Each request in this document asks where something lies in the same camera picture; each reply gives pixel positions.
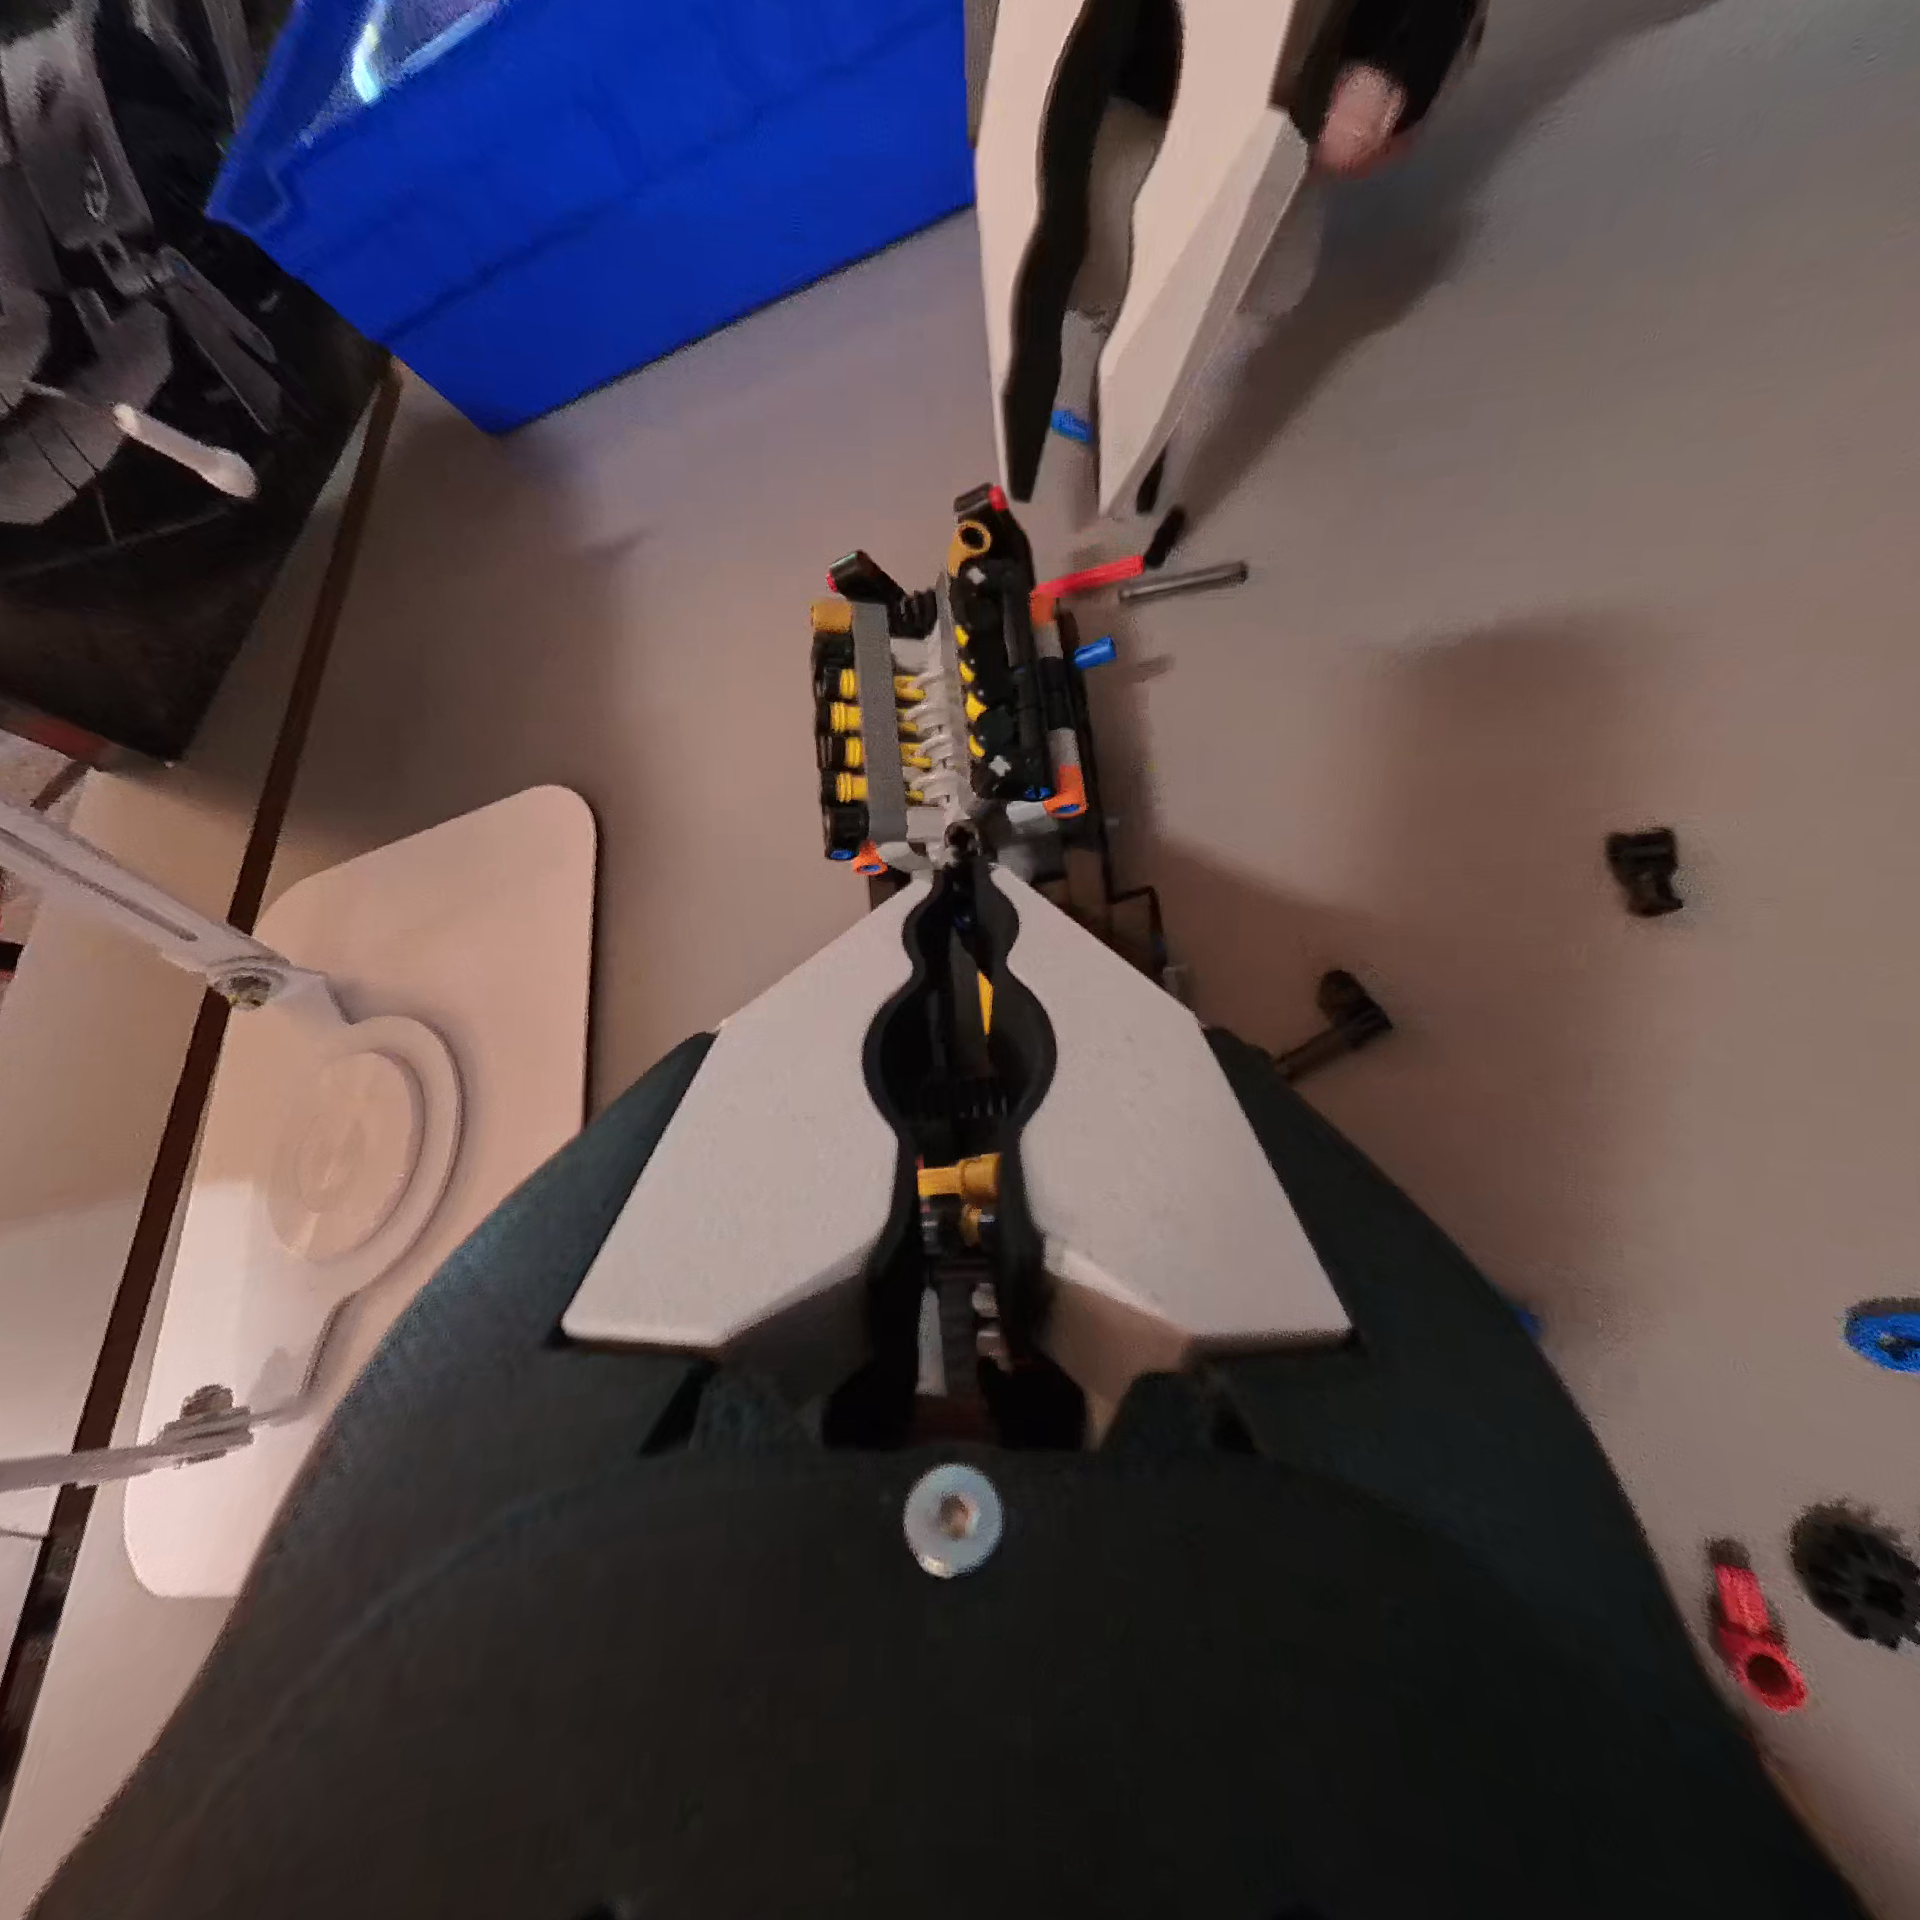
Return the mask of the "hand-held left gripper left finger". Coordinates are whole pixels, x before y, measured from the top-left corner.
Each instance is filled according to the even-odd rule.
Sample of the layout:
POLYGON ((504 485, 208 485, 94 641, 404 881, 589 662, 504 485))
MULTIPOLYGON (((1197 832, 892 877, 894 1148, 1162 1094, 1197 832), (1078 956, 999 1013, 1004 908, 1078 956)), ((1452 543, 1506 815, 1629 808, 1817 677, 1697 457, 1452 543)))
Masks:
POLYGON ((914 1209, 866 1041, 909 985, 906 881, 721 1022, 588 1262, 570 1342, 716 1359, 816 1404, 846 1445, 914 1431, 914 1209))

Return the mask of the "large blue plastic bin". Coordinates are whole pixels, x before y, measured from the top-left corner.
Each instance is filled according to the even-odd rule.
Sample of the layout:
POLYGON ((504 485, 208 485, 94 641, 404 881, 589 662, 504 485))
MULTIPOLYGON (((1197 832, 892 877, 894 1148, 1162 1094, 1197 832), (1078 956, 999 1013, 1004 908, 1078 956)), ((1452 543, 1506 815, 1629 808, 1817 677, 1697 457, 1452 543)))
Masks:
POLYGON ((301 3, 208 217, 506 433, 970 187, 959 3, 301 3))

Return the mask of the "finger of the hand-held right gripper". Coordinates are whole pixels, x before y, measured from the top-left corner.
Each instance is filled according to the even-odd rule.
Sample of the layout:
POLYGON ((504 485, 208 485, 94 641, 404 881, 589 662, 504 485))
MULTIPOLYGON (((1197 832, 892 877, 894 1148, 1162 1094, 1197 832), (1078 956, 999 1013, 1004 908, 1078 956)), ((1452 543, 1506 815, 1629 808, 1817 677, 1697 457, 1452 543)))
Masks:
POLYGON ((1317 4, 1176 4, 1158 143, 1124 213, 1095 361, 1097 507, 1127 512, 1309 172, 1294 117, 1317 4))
POLYGON ((1030 501, 1088 251, 1093 150, 1118 68, 1118 7, 970 7, 970 156, 1001 489, 1030 501))

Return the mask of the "red lego axle connector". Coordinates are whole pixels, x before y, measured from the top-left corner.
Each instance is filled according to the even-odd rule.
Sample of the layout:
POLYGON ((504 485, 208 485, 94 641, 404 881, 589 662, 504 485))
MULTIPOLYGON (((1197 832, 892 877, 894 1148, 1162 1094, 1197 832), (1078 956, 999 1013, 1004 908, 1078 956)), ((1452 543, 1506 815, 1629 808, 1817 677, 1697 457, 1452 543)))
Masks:
POLYGON ((1733 1541, 1708 1542, 1711 1574, 1711 1644, 1735 1689, 1750 1704, 1799 1715, 1807 1704, 1807 1680, 1769 1606, 1748 1551, 1733 1541))

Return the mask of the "person's right hand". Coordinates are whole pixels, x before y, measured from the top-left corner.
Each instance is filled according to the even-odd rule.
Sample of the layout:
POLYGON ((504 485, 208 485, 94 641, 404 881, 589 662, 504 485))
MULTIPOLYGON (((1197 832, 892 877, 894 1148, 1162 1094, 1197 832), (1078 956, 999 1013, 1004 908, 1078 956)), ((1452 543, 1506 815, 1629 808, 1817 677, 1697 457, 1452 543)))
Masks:
POLYGON ((1313 164, 1328 176, 1365 176, 1406 145, 1408 128, 1408 87, 1401 78, 1370 64, 1344 64, 1311 148, 1313 164))

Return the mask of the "black lego gear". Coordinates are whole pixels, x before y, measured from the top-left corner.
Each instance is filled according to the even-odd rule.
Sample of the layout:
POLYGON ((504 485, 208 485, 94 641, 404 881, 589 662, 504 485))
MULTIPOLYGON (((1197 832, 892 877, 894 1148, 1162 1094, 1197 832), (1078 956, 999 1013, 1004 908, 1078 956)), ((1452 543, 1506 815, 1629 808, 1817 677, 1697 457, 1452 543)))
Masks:
POLYGON ((1804 1596, 1849 1639, 1917 1644, 1917 1565, 1880 1521, 1817 1503, 1791 1524, 1790 1561, 1804 1596))

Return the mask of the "long red lego axle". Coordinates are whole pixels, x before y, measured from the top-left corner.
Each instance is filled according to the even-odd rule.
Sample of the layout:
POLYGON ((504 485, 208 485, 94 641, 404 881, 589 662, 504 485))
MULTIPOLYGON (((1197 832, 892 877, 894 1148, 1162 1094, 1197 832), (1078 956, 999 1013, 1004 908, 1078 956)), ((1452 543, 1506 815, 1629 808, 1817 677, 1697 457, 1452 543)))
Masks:
POLYGON ((1119 559, 1080 566, 1077 571, 1038 583, 1025 596, 1025 609, 1038 625, 1055 620, 1062 601, 1112 591, 1148 574, 1144 556, 1127 556, 1119 559))

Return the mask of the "small black lego connector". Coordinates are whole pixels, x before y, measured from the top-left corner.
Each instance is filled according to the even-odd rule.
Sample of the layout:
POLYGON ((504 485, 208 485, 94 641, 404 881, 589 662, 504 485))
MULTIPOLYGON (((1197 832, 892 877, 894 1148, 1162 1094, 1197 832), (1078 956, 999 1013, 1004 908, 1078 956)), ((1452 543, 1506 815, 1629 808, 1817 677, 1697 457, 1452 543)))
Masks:
POLYGON ((1678 892, 1680 848, 1672 828, 1606 832, 1604 869, 1634 921, 1662 921, 1684 910, 1678 892))

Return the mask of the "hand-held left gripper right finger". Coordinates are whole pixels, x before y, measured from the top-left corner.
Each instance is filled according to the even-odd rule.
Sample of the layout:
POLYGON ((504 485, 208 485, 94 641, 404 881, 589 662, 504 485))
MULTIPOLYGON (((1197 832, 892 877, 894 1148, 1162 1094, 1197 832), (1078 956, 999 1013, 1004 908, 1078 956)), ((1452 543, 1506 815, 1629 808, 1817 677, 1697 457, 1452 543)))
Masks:
POLYGON ((982 1369, 1018 1445, 1080 1449, 1144 1375, 1352 1333, 1206 1029, 1030 881, 975 869, 1001 1093, 982 1369))

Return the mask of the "black lego set box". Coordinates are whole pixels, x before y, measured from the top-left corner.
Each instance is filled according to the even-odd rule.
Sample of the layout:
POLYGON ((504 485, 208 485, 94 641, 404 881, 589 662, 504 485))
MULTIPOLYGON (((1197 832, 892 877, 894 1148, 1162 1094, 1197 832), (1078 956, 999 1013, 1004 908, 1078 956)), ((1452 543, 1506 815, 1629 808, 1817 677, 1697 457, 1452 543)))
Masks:
POLYGON ((208 217, 290 8, 5 4, 6 728, 177 760, 376 388, 208 217))

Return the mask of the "partly built lego vehicle chassis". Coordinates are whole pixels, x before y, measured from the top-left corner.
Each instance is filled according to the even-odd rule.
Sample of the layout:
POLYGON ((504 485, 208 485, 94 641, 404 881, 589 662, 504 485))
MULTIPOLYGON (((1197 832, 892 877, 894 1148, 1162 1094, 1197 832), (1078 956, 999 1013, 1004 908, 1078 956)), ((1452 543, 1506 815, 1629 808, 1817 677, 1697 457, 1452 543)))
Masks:
POLYGON ((932 1304, 945 1395, 981 1400, 1006 1364, 994 1287, 1001 1093, 992 983, 973 944, 975 869, 1001 869, 1072 910, 1072 857, 1095 864, 1095 923, 1119 960, 1172 990, 1161 897, 1118 886, 1086 679, 1112 639, 1078 639, 1072 601, 1038 625, 1045 579, 999 486, 953 501, 932 587, 905 589, 866 550, 828 568, 808 609, 808 689, 822 849, 873 892, 930 877, 921 983, 879 1020, 881 1108, 901 1118, 919 1183, 919 1304, 932 1304))

